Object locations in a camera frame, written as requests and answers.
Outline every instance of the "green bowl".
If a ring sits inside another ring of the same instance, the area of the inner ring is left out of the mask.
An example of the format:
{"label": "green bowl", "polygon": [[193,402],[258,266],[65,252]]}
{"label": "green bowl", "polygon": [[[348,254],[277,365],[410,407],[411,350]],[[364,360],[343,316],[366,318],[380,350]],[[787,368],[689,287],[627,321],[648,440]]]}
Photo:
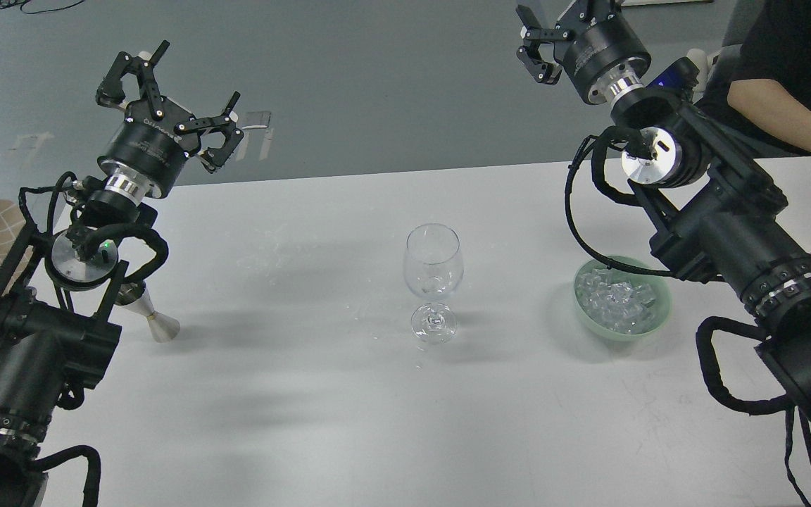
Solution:
{"label": "green bowl", "polygon": [[[647,266],[645,263],[642,263],[636,259],[631,259],[630,257],[612,256],[612,259],[615,259],[621,263],[639,266],[641,268],[649,268],[649,266]],[[586,328],[593,331],[596,336],[618,342],[631,342],[656,332],[665,324],[667,320],[669,320],[669,314],[672,313],[672,293],[669,292],[669,286],[666,285],[663,277],[626,273],[622,272],[621,270],[612,270],[612,283],[628,282],[633,286],[646,283],[650,285],[650,288],[653,288],[653,301],[648,302],[647,305],[644,305],[646,307],[646,311],[651,313],[651,316],[647,318],[644,324],[635,325],[633,330],[612,330],[612,328],[605,327],[604,325],[596,322],[594,318],[590,317],[588,311],[584,309],[579,300],[579,281],[581,277],[585,273],[591,273],[596,269],[605,269],[605,264],[602,264],[597,260],[589,261],[580,267],[579,270],[577,270],[577,273],[575,273],[574,282],[572,283],[572,292],[574,294],[572,299],[574,301],[577,317],[580,319],[581,323],[583,323]]]}

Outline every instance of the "glass base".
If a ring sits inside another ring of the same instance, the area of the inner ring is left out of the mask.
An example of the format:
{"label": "glass base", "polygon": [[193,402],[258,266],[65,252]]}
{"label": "glass base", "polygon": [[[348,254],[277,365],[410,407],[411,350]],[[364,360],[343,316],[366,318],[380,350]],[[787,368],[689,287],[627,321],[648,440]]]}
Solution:
{"label": "glass base", "polygon": [[447,305],[426,303],[412,314],[412,331],[424,343],[446,343],[456,334],[456,315]]}

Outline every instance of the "black t-shirt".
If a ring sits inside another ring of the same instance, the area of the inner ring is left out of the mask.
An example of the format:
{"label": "black t-shirt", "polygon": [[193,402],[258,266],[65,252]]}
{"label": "black t-shirt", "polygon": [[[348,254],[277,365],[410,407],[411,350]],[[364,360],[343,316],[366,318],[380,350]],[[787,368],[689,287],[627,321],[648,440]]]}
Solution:
{"label": "black t-shirt", "polygon": [[[766,0],[741,46],[731,80],[776,80],[811,110],[811,0]],[[698,106],[743,134],[793,153],[805,153],[766,134],[728,106],[728,89],[710,90]]]}

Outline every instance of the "gray floor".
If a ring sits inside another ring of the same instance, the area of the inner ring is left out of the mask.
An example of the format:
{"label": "gray floor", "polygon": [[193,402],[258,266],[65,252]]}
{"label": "gray floor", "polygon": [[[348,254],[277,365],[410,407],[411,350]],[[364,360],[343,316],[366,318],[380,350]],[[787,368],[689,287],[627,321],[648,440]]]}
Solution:
{"label": "gray floor", "polygon": [[[554,23],[567,0],[529,4]],[[731,7],[627,7],[653,54],[649,76],[690,48],[718,49]],[[171,42],[156,70],[162,93],[204,116],[239,90],[239,113],[273,114],[270,142],[253,131],[241,160],[215,175],[187,164],[180,184],[567,160],[609,124],[608,109],[585,106],[567,78],[547,87],[528,76],[515,58],[514,10],[514,0],[88,0],[42,15],[2,10],[0,198],[64,170],[99,174],[96,157],[122,116],[97,106],[94,91],[119,51],[154,51],[162,39]]]}

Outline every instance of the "wine glass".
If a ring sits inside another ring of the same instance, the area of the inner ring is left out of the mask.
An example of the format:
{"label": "wine glass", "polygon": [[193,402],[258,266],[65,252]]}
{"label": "wine glass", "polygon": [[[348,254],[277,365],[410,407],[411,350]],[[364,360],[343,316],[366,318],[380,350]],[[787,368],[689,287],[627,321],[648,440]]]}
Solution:
{"label": "wine glass", "polygon": [[456,320],[440,301],[455,291],[465,272],[459,237],[446,225],[419,225],[409,233],[405,249],[405,284],[430,301],[412,314],[412,331],[428,344],[447,342],[456,334]]}

